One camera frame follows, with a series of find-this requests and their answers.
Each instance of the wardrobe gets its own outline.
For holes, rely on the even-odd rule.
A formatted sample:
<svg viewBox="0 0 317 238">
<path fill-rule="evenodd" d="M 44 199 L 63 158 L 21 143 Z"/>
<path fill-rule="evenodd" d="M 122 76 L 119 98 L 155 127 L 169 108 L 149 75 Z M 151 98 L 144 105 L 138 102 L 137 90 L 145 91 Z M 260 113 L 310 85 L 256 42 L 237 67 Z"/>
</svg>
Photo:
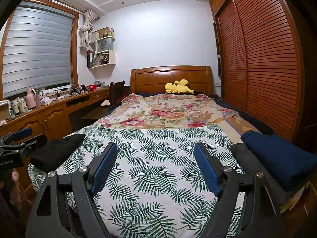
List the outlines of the wardrobe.
<svg viewBox="0 0 317 238">
<path fill-rule="evenodd" d="M 315 33 L 288 0 L 210 0 L 210 6 L 223 99 L 312 151 Z"/>
</svg>

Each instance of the louvered wardrobe door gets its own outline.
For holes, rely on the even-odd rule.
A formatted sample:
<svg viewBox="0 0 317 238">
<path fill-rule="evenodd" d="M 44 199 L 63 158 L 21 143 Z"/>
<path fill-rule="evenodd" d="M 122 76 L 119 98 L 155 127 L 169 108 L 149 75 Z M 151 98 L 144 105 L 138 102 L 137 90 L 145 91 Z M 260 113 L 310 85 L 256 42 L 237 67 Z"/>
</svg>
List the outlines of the louvered wardrobe door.
<svg viewBox="0 0 317 238">
<path fill-rule="evenodd" d="M 300 88 L 296 52 L 279 0 L 234 0 L 241 21 L 246 54 L 246 112 L 291 139 Z"/>
<path fill-rule="evenodd" d="M 220 13 L 219 26 L 223 49 L 223 99 L 245 111 L 247 100 L 244 44 L 239 21 L 232 1 Z"/>
</svg>

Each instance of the pink kettle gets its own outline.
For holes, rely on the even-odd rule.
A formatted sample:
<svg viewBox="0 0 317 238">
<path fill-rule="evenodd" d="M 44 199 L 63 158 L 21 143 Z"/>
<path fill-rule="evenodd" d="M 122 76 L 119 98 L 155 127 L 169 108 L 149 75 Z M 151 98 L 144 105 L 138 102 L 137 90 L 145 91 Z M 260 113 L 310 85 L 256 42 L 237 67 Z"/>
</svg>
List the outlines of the pink kettle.
<svg viewBox="0 0 317 238">
<path fill-rule="evenodd" d="M 26 90 L 26 105 L 29 107 L 29 109 L 36 107 L 35 97 L 36 92 L 34 89 L 28 88 Z"/>
</svg>

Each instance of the window blind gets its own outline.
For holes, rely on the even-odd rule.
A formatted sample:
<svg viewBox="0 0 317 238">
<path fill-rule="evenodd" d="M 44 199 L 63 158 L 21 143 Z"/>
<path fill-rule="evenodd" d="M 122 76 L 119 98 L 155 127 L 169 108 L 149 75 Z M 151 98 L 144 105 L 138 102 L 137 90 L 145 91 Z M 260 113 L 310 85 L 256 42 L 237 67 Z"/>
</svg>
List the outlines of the window blind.
<svg viewBox="0 0 317 238">
<path fill-rule="evenodd" d="M 74 17 L 45 5 L 20 3 L 4 49 L 4 97 L 25 92 L 29 87 L 72 81 L 70 44 Z"/>
</svg>

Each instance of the metal screw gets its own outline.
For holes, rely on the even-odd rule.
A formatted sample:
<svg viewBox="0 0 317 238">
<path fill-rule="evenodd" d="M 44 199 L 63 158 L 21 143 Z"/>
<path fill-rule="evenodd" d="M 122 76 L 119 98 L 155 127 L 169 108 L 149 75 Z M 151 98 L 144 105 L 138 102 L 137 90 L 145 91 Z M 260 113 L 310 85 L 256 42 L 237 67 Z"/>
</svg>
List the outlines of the metal screw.
<svg viewBox="0 0 317 238">
<path fill-rule="evenodd" d="M 87 166 L 81 166 L 80 168 L 79 168 L 79 171 L 81 172 L 81 173 L 83 173 L 83 172 L 85 172 L 85 171 L 87 171 L 88 170 L 88 167 Z"/>
<path fill-rule="evenodd" d="M 226 172 L 226 173 L 231 173 L 232 172 L 232 168 L 230 166 L 225 166 L 223 168 L 223 170 Z"/>
<path fill-rule="evenodd" d="M 259 178 L 263 178 L 264 174 L 262 172 L 256 172 L 256 176 Z"/>
<path fill-rule="evenodd" d="M 49 173 L 47 174 L 47 176 L 48 176 L 49 178 L 51 178 L 51 177 L 55 176 L 55 172 L 54 172 L 54 171 L 51 171 L 51 172 L 49 172 Z"/>
</svg>

